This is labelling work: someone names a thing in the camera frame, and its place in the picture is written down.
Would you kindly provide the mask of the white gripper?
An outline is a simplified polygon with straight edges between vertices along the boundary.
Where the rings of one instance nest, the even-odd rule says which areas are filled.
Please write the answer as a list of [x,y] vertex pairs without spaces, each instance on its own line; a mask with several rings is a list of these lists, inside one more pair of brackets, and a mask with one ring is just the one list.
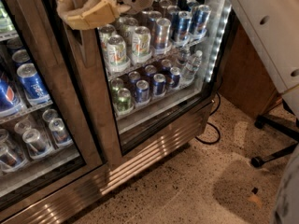
[[87,0],[83,7],[74,8],[73,0],[58,0],[57,13],[72,30],[91,30],[112,23],[129,10],[138,13],[152,3],[153,0]]

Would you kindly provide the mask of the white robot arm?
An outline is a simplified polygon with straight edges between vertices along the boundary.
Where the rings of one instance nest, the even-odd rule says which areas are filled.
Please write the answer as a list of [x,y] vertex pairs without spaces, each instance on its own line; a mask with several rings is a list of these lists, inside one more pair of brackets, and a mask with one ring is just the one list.
[[278,92],[292,112],[298,110],[298,0],[206,0],[211,26],[198,41],[204,65],[195,79],[145,105],[122,114],[112,102],[113,79],[96,32],[89,44],[81,31],[64,29],[83,99],[99,135],[107,164],[75,183],[70,204],[80,212],[112,190],[143,173],[203,132],[212,107],[213,66],[225,33],[227,17],[236,14]]

